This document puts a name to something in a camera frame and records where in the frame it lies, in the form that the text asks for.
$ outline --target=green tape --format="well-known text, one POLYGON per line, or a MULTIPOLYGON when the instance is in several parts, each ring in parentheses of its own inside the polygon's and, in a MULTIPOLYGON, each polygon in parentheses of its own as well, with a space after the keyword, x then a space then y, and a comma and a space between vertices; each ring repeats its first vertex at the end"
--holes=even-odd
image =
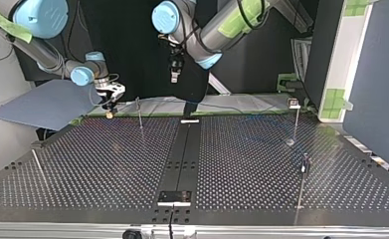
POLYGON ((339 119, 345 106, 344 96, 344 89, 327 89, 320 117, 331 120, 339 119))
POLYGON ((19 38, 27 43, 30 43, 32 41, 32 37, 33 37, 32 33, 27 28, 8 21, 8 19, 4 18, 1 14, 0 14, 0 28, 2 28, 5 32, 9 33, 10 35, 19 38))
POLYGON ((346 17, 364 16, 368 4, 368 0, 347 0, 343 15, 346 17))
MULTIPOLYGON (((251 22, 253 26, 259 24, 257 18, 262 13, 262 0, 243 0, 242 5, 244 7, 244 12, 248 20, 251 22)), ((218 30, 227 38, 235 38, 240 33, 249 33, 251 29, 244 21, 243 16, 241 15, 240 10, 235 9, 227 20, 219 27, 218 30)))

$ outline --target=metal frame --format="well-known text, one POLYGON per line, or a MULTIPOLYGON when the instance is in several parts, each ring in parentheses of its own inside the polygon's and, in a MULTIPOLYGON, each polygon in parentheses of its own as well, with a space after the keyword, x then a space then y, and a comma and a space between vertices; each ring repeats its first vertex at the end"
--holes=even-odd
MULTIPOLYGON (((199 123, 181 123, 174 140, 171 154, 168 156, 161 183, 156 191, 192 191, 192 201, 197 196, 197 175, 199 172, 199 148, 201 143, 202 120, 199 123)), ((52 143, 71 127, 51 137, 52 143)), ((347 139, 337 139, 345 150, 356 153, 361 158, 368 156, 354 147, 347 139)), ((31 152, 16 161, 32 160, 31 152)), ((375 162, 362 163, 372 165, 379 178, 389 185, 389 172, 377 167, 375 162)), ((8 175, 8 170, 0 172, 0 179, 8 175)), ((126 218, 122 211, 115 213, 87 212, 78 210, 46 210, 42 213, 27 209, 0 209, 0 237, 8 238, 120 238, 125 230, 141 231, 143 238, 169 238, 169 227, 176 238, 324 238, 325 236, 342 238, 389 238, 389 212, 301 210, 298 224, 294 223, 294 211, 279 212, 220 212, 200 211, 195 203, 190 207, 154 207, 145 213, 128 212, 126 218), (41 222, 28 223, 38 217, 41 222), (356 225, 362 227, 327 227, 327 225, 356 225)))
MULTIPOLYGON (((121 238, 126 230, 140 231, 143 238, 169 238, 167 226, 110 224, 2 223, 0 238, 121 238)), ((366 227, 211 227, 174 226, 176 238, 389 238, 389 228, 366 227)))

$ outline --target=black cable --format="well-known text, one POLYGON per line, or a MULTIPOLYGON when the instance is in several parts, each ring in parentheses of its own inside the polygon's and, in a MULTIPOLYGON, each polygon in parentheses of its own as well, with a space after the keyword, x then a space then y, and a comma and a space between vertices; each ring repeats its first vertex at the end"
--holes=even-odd
POLYGON ((250 20, 248 19, 247 14, 244 11, 243 0, 237 0, 237 3, 238 3, 238 8, 240 9, 240 12, 241 12, 241 16, 243 17, 244 22, 247 24, 247 26, 250 29, 258 30, 259 28, 263 27, 263 25, 265 25, 266 19, 267 19, 265 15, 266 15, 266 12, 269 12, 269 11, 266 11, 266 1, 265 0, 262 0, 262 12, 258 17, 258 19, 261 19, 261 20, 260 20, 259 24, 257 24, 257 26, 254 26, 250 22, 250 20))
POLYGON ((5 57, 0 58, 0 62, 5 60, 5 59, 7 59, 7 58, 9 58, 12 55, 13 52, 14 52, 14 47, 11 46, 10 52, 5 57))
MULTIPOLYGON (((296 7, 295 7, 295 17, 293 18, 293 26, 294 26, 294 27, 295 27, 295 24, 296 24, 296 19, 297 19, 297 17, 298 17, 299 6, 300 6, 300 1, 297 0, 296 7)), ((309 96, 309 93, 308 93, 308 91, 306 90, 305 83, 303 82, 303 78, 302 78, 302 76, 300 75, 300 72, 299 72, 299 64, 298 64, 298 60, 297 60, 297 57, 296 57, 296 48, 295 48, 295 45, 293 45, 293 57, 294 57, 293 62, 296 64, 296 68, 297 68, 297 70, 298 70, 299 81, 300 81, 300 83, 302 84, 302 87, 303 87, 303 90, 305 91, 306 97, 307 97, 307 98, 309 99, 309 101, 317 108, 317 105, 311 100, 311 97, 309 96)))
POLYGON ((76 61, 79 61, 79 58, 77 58, 73 52, 71 51, 71 37, 73 36, 73 30, 74 30, 74 25, 76 24, 76 20, 77 20, 77 16, 78 16, 78 11, 79 11, 79 3, 80 3, 80 0, 77 2, 77 6, 76 6, 76 12, 74 14, 74 18, 73 18, 73 21, 71 23, 71 29, 70 29, 70 32, 68 34, 68 41, 67 41, 67 51, 70 53, 70 55, 74 58, 74 60, 76 61))

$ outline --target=metal rod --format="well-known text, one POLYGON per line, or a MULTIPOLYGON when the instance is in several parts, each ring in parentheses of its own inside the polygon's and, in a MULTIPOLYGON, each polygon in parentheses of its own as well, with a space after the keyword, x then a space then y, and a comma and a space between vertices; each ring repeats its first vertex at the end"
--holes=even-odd
POLYGON ((36 150, 35 150, 35 149, 32 149, 32 153, 33 153, 33 156, 35 157, 37 166, 39 167, 40 170, 43 171, 43 167, 42 167, 42 164, 41 164, 40 161, 39 161, 39 157, 37 156, 36 150))
POLYGON ((295 129, 293 130, 293 140, 294 141, 296 141, 296 133, 297 133, 298 121, 299 121, 299 111, 300 111, 300 109, 296 110, 295 129))
POLYGON ((142 117, 141 117, 141 103, 140 103, 140 97, 135 99, 137 103, 137 110, 138 110, 138 120, 140 122, 140 128, 142 128, 142 117))
POLYGON ((302 175, 302 180, 300 183, 300 189, 299 189, 299 197, 298 197, 298 203, 296 205, 296 215, 295 215, 295 220, 293 222, 293 225, 297 225, 298 222, 298 217, 299 217, 299 211, 302 209, 302 195, 303 195, 303 188, 305 185, 305 173, 302 175))

